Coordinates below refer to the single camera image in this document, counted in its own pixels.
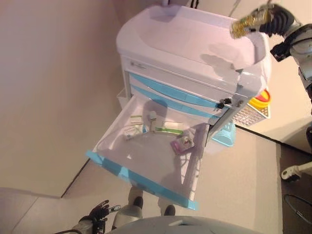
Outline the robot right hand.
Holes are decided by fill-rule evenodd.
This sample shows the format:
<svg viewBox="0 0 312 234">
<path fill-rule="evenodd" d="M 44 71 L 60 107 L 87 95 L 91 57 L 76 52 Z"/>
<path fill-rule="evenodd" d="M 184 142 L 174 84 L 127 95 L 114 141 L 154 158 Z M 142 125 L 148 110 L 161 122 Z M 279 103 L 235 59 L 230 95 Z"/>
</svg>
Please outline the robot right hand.
<svg viewBox="0 0 312 234">
<path fill-rule="evenodd" d="M 278 4 L 269 4 L 266 7 L 271 15 L 271 19 L 267 23 L 260 25 L 258 31 L 269 36 L 284 36 L 295 21 L 294 15 Z"/>
</svg>

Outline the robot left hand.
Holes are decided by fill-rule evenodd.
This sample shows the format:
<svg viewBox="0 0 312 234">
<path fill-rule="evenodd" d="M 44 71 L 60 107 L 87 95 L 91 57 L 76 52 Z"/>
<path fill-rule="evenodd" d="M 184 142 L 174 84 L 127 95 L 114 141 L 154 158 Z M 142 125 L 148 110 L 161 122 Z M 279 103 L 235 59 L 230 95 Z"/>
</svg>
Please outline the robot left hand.
<svg viewBox="0 0 312 234">
<path fill-rule="evenodd" d="M 100 204 L 98 204 L 96 207 L 94 207 L 90 213 L 89 216 L 92 219 L 94 228 L 96 231 L 104 231 L 105 229 L 105 223 L 107 221 L 106 216 L 108 216 L 110 213 L 117 212 L 121 209 L 120 205 L 109 205 L 109 200 L 104 200 Z"/>
</svg>

